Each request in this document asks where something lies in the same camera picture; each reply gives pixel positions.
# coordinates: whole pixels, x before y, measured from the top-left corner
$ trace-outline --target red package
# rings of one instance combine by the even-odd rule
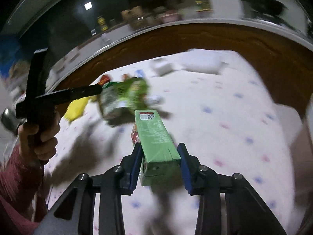
[[[105,74],[105,75],[102,75],[100,81],[97,84],[103,86],[105,83],[108,83],[110,81],[111,81],[110,77]]]
[[[137,126],[136,126],[136,123],[134,123],[134,126],[133,126],[133,130],[131,132],[131,141],[133,142],[133,145],[135,146],[135,144],[137,142],[140,142],[140,138],[138,136],[138,132],[137,132]]]
[[[128,73],[122,75],[122,80],[123,81],[126,81],[128,79],[130,79],[130,75]]]

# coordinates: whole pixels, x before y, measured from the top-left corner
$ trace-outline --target black object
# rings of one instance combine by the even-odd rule
[[[34,235],[92,235],[95,194],[100,195],[99,235],[125,235],[121,194],[131,195],[136,188],[143,150],[137,143],[104,174],[80,174],[68,186],[40,222]]]
[[[271,16],[280,15],[286,6],[276,0],[242,0],[249,3],[250,7],[257,12]]]
[[[20,119],[17,119],[15,113],[10,108],[5,108],[0,115],[0,120],[4,128],[12,132],[14,136],[18,135],[18,127],[22,124]]]
[[[31,148],[41,144],[41,132],[53,125],[55,105],[98,95],[102,91],[100,85],[91,85],[45,94],[46,81],[51,69],[47,50],[45,48],[35,51],[29,68],[25,100],[18,103],[15,108],[16,118],[26,118],[28,122],[39,125],[39,132],[28,137]],[[45,165],[47,161],[40,161],[40,163]]]
[[[284,229],[248,181],[239,173],[217,174],[190,156],[185,144],[177,148],[181,172],[190,195],[200,195],[195,235],[221,234],[220,193],[225,193],[229,235],[286,235]],[[34,235],[93,232],[95,194],[100,193],[99,235],[125,235],[121,194],[136,188],[143,150],[136,143],[131,155],[104,174],[80,174],[64,191],[41,221]]]

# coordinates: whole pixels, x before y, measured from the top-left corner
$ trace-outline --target barcode label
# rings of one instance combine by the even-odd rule
[[[140,120],[150,120],[155,118],[154,113],[153,112],[140,112]]]

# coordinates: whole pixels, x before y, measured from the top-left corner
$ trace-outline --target ceiling light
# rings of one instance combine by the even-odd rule
[[[92,8],[91,2],[87,2],[84,6],[86,10],[89,10],[90,8]]]

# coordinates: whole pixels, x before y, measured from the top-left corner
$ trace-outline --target yellow bag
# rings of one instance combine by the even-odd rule
[[[90,96],[72,101],[67,107],[67,110],[64,114],[64,118],[69,122],[72,122],[77,118],[80,118],[84,114],[84,110],[88,103],[89,98]]]

